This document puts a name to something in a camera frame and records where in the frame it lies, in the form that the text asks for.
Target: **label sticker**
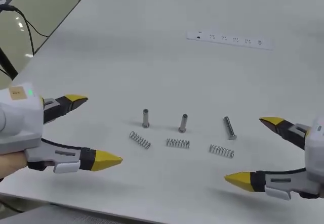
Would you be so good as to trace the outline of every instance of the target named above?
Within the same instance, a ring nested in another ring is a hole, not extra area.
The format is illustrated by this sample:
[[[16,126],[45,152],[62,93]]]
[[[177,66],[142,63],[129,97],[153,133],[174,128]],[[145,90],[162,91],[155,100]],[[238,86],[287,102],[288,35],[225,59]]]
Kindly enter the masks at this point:
[[[12,100],[21,100],[27,98],[24,87],[22,86],[10,87],[9,92]]]

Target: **yellow fingertip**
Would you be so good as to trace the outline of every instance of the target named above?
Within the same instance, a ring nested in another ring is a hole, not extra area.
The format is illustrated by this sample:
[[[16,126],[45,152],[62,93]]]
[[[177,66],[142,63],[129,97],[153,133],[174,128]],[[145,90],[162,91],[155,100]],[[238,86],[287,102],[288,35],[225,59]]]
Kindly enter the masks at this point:
[[[267,121],[271,124],[278,125],[280,122],[283,122],[284,119],[279,118],[279,117],[262,117],[260,120]]]
[[[75,94],[67,94],[64,95],[66,98],[68,98],[69,100],[71,100],[72,102],[80,100],[80,99],[88,99],[85,96],[81,96],[81,95],[75,95]]]
[[[246,191],[254,192],[250,172],[238,172],[224,177],[229,183]]]
[[[91,171],[100,171],[118,165],[122,161],[123,159],[121,157],[117,157],[109,152],[97,150],[95,162],[91,168]]]

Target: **coil spring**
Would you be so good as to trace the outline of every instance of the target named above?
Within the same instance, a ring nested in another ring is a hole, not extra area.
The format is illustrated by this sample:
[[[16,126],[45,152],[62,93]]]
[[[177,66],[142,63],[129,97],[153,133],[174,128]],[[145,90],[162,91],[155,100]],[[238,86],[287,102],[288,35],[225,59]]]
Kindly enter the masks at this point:
[[[168,138],[167,139],[167,146],[168,147],[178,147],[178,148],[189,148],[190,147],[190,141]]]
[[[209,147],[209,152],[227,157],[227,158],[233,158],[234,157],[234,151],[225,147],[220,147],[216,145],[211,145]]]
[[[148,142],[146,139],[142,138],[135,131],[132,131],[130,133],[130,138],[133,139],[134,141],[136,141],[141,147],[144,147],[145,149],[149,149],[151,146],[150,142]]]

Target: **black cable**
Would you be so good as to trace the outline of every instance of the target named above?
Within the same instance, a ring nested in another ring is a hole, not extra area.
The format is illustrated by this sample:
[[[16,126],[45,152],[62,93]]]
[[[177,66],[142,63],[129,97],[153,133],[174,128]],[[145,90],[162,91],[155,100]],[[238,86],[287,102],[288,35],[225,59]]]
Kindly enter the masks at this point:
[[[6,202],[4,202],[3,200],[0,200],[0,204],[2,204],[5,208],[8,208],[16,213],[24,213],[24,211],[22,210],[18,210],[15,207],[12,207],[11,205],[7,204]]]
[[[2,69],[0,69],[0,71],[1,71],[2,73],[4,73],[5,75],[9,76],[8,73],[6,73],[5,71],[3,71]]]
[[[38,30],[27,20],[27,23],[36,31],[36,33],[38,33],[40,36],[43,36],[43,37],[46,37],[48,38],[49,36],[48,35],[44,35],[40,32],[38,32]]]
[[[20,14],[20,16],[24,19],[24,21],[26,23],[26,27],[27,27],[28,34],[29,34],[30,45],[31,45],[31,51],[32,51],[32,55],[34,56],[35,55],[34,42],[32,40],[31,31],[30,31],[28,21],[27,21],[25,15],[22,13],[22,11],[20,11],[18,8],[15,8],[15,12]]]

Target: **power outlet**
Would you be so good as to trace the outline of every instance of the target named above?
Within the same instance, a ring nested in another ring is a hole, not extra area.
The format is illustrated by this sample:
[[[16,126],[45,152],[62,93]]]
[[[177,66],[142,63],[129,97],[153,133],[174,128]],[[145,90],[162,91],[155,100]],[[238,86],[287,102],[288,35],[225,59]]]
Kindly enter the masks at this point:
[[[187,33],[187,39],[206,41],[212,43],[230,44],[264,50],[273,50],[272,43],[265,39],[243,38],[238,36],[224,35],[210,31],[194,31]]]

